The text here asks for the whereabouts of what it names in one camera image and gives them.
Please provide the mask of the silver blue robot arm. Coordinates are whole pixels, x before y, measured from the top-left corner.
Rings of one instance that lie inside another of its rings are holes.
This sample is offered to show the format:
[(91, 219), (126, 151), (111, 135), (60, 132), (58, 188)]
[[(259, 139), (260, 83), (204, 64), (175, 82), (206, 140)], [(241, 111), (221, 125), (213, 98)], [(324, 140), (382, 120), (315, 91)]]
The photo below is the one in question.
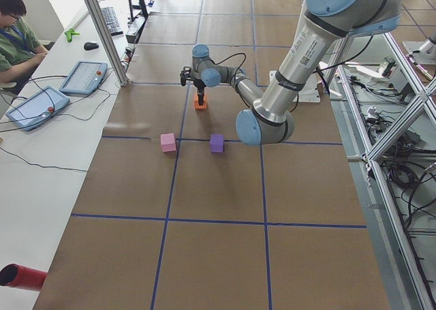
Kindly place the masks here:
[(240, 68), (216, 64), (204, 44), (193, 47), (192, 66), (181, 71), (181, 84), (192, 81), (199, 97), (205, 87), (231, 85), (248, 105), (236, 118), (240, 141), (251, 146), (283, 142), (294, 131), (289, 107), (332, 43), (394, 30), (400, 7), (401, 0), (305, 0), (300, 31), (265, 91)]

